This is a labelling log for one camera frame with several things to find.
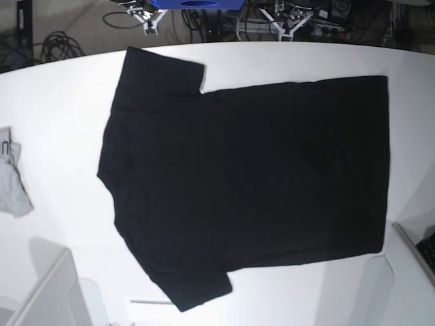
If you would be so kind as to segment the black T-shirt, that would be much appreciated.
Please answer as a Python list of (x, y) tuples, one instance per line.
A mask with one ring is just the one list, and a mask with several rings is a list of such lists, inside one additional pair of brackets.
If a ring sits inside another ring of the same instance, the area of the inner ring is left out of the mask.
[(127, 49), (97, 173), (117, 231), (178, 310), (229, 294), (241, 268), (381, 251), (386, 76), (203, 94), (204, 73)]

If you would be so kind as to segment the blue box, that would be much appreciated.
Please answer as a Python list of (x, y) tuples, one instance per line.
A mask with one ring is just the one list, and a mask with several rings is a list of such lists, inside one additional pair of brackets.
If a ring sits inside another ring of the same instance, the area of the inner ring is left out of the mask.
[(155, 0), (150, 3), (163, 10), (212, 9), (239, 10), (245, 0)]

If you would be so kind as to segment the white power strip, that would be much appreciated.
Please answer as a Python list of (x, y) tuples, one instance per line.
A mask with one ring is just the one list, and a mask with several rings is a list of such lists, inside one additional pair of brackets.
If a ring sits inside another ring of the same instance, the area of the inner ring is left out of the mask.
[(322, 39), (345, 34), (345, 27), (305, 17), (299, 20), (261, 20), (238, 19), (235, 24), (238, 39), (248, 39), (250, 34), (271, 35), (276, 41), (295, 41), (297, 39)]

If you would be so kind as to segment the grey cloth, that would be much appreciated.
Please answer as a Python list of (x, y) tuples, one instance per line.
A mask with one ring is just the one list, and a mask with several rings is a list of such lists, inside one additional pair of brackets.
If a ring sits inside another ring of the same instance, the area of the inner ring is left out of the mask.
[(11, 138), (11, 127), (1, 128), (1, 212), (22, 217), (33, 210), (18, 172), (21, 145)]

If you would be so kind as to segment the black keyboard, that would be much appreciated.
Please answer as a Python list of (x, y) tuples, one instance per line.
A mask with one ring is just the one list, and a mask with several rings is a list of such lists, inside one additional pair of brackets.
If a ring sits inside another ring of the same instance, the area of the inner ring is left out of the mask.
[(435, 234), (423, 239), (417, 244), (417, 249), (422, 254), (430, 269), (435, 271)]

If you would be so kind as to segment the white partition panel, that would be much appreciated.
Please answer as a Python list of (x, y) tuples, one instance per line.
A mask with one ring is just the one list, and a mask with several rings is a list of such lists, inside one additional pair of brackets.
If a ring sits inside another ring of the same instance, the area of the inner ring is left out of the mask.
[(433, 325), (434, 273), (400, 224), (364, 266), (353, 325)]

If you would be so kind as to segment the white monitor back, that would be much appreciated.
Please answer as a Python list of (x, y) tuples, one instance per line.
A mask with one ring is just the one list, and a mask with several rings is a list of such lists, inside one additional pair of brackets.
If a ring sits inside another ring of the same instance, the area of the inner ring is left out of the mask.
[(79, 278), (72, 253), (63, 249), (15, 310), (7, 325), (109, 325), (98, 285)]

